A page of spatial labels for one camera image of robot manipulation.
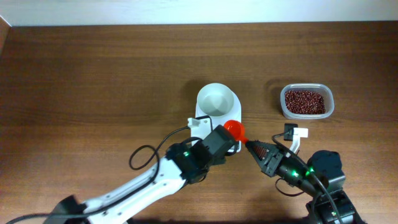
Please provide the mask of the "red measuring scoop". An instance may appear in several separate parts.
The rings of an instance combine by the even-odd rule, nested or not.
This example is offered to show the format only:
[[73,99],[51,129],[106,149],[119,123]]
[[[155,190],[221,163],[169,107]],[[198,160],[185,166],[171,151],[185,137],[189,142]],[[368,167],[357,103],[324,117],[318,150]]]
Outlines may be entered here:
[[231,119],[225,122],[223,127],[234,137],[235,141],[240,141],[243,144],[248,142],[245,127],[241,122]]

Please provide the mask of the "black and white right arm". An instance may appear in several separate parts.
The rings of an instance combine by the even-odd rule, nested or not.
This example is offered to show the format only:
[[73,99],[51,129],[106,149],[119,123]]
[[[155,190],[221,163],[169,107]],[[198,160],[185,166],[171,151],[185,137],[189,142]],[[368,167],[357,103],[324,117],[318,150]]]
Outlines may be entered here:
[[278,176],[312,197],[305,205],[309,223],[364,223],[343,190],[346,176],[337,152],[317,151],[304,162],[297,155],[288,156],[281,144],[248,141],[245,146],[262,173]]

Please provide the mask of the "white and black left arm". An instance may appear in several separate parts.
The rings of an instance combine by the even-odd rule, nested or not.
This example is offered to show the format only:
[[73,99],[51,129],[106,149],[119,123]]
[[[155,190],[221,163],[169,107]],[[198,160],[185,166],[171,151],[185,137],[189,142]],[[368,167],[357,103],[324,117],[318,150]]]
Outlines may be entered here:
[[171,145],[158,164],[119,188],[89,199],[67,214],[77,212],[81,218],[56,218],[45,223],[126,223],[128,219],[159,199],[172,195],[186,185],[201,182],[211,166],[225,163],[227,151],[237,145],[236,135],[219,125],[204,139],[193,137]]

